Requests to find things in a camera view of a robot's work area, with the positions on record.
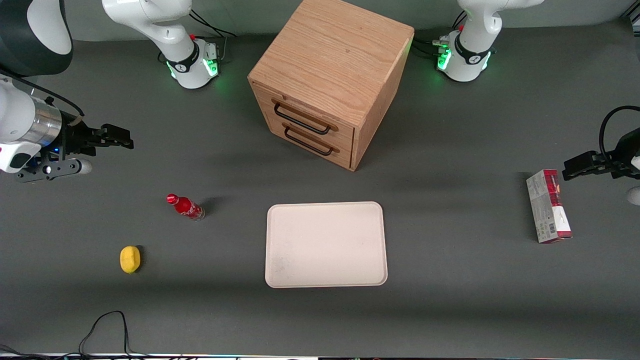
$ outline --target white tray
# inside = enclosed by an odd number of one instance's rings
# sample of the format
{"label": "white tray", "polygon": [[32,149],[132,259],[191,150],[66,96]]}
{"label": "white tray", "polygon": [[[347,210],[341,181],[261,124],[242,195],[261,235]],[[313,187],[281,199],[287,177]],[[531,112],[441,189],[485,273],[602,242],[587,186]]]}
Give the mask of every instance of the white tray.
{"label": "white tray", "polygon": [[264,278],[272,288],[382,285],[382,207],[373,201],[272,206]]}

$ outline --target metal cylinder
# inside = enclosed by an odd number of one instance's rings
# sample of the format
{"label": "metal cylinder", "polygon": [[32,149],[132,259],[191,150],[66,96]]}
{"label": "metal cylinder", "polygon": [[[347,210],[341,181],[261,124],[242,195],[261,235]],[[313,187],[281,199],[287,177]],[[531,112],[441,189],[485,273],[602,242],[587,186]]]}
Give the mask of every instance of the metal cylinder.
{"label": "metal cylinder", "polygon": [[35,116],[29,131],[19,140],[47,146],[56,139],[62,129],[62,115],[60,110],[46,104],[44,101],[31,97],[35,105]]}

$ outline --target wooden cabinet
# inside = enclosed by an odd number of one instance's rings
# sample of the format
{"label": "wooden cabinet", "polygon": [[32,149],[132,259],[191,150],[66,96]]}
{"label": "wooden cabinet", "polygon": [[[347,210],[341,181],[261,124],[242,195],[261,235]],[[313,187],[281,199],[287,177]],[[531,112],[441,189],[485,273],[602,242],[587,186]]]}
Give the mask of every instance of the wooden cabinet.
{"label": "wooden cabinet", "polygon": [[248,79],[277,136],[355,170],[396,95],[413,28],[304,0]]}

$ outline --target box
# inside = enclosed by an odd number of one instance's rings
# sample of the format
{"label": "box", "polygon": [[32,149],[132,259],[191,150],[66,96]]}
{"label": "box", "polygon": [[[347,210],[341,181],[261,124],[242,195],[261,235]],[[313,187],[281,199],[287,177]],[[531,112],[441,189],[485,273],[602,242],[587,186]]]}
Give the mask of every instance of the box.
{"label": "box", "polygon": [[412,27],[344,1],[302,1],[248,76],[269,130],[355,170],[412,40]]}
{"label": "box", "polygon": [[539,243],[571,238],[571,228],[560,201],[557,170],[542,170],[527,179],[529,200]]}

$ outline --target bottle cap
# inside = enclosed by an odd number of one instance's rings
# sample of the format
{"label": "bottle cap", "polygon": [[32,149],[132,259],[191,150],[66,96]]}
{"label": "bottle cap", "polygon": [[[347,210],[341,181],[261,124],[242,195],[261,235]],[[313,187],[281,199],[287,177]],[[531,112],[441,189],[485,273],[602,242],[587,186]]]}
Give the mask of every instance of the bottle cap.
{"label": "bottle cap", "polygon": [[171,205],[176,205],[178,203],[179,198],[175,194],[169,194],[166,196],[166,201]]}

